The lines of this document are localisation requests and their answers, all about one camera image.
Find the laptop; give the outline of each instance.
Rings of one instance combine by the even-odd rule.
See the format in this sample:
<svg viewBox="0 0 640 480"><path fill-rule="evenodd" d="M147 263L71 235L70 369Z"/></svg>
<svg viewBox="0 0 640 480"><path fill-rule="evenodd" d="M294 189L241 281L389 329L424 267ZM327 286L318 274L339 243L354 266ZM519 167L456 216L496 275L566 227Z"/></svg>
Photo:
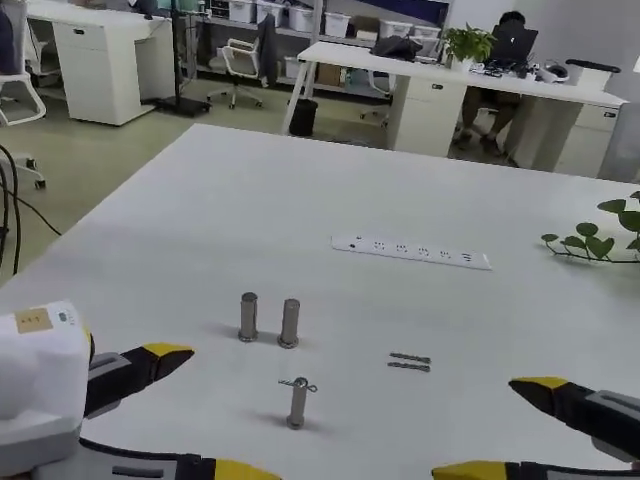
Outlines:
<svg viewBox="0 0 640 480"><path fill-rule="evenodd" d="M507 22L496 25L493 36L496 37L496 41L485 63L497 63L508 67L527 62L538 37L538 31L527 30L519 22Z"/></svg>

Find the metal cylinder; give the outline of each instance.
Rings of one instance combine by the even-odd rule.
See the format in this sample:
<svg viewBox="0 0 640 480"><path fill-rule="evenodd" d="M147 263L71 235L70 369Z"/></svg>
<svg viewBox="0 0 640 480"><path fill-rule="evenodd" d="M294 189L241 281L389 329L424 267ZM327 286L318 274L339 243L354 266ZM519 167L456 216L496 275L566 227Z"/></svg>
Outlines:
<svg viewBox="0 0 640 480"><path fill-rule="evenodd" d="M282 332L278 337L278 344L282 348L295 348L298 346L298 316L300 314L300 302L295 298L284 301L282 311Z"/></svg>
<svg viewBox="0 0 640 480"><path fill-rule="evenodd" d="M296 379L293 387L291 413L287 417L287 426L293 430L298 430L304 425L304 406L307 402L306 381L301 385L298 380L300 379Z"/></svg>
<svg viewBox="0 0 640 480"><path fill-rule="evenodd" d="M238 338L245 342L253 342L258 338L256 318L258 315L258 296L253 292L242 295L240 302L240 330Z"/></svg>

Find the black stand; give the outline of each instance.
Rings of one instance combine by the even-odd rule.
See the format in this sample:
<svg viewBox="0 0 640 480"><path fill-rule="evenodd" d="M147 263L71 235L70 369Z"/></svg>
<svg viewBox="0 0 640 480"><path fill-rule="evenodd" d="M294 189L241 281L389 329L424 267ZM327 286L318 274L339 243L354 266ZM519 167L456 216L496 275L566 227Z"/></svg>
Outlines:
<svg viewBox="0 0 640 480"><path fill-rule="evenodd" d="M174 96L169 98L161 98L154 100L152 103L159 110L174 113L184 117L195 117L202 113L206 113L211 108L207 102L191 100L182 97L180 92L180 58L178 57L178 21L180 15L176 0L171 0L171 36L173 41L173 85Z"/></svg>

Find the label sticker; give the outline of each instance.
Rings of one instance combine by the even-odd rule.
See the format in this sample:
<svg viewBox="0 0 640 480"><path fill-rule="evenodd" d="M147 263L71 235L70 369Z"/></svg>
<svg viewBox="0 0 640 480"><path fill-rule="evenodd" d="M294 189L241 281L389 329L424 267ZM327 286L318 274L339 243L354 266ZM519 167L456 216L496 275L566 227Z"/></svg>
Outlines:
<svg viewBox="0 0 640 480"><path fill-rule="evenodd" d="M46 308L32 308L14 313L18 333L33 333L51 330L53 324Z"/></svg>

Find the white wall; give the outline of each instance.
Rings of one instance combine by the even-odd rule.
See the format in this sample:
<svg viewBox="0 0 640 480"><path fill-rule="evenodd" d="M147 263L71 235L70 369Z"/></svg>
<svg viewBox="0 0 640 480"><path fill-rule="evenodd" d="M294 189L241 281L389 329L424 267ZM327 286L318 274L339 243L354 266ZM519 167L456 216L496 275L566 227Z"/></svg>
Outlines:
<svg viewBox="0 0 640 480"><path fill-rule="evenodd" d="M540 30L537 59L579 58L615 65L607 91L640 101L640 0L517 0L527 25Z"/></svg>
<svg viewBox="0 0 640 480"><path fill-rule="evenodd" d="M516 0L453 0L448 26L461 28L469 23L472 27L492 31L502 14L513 10L515 2Z"/></svg>

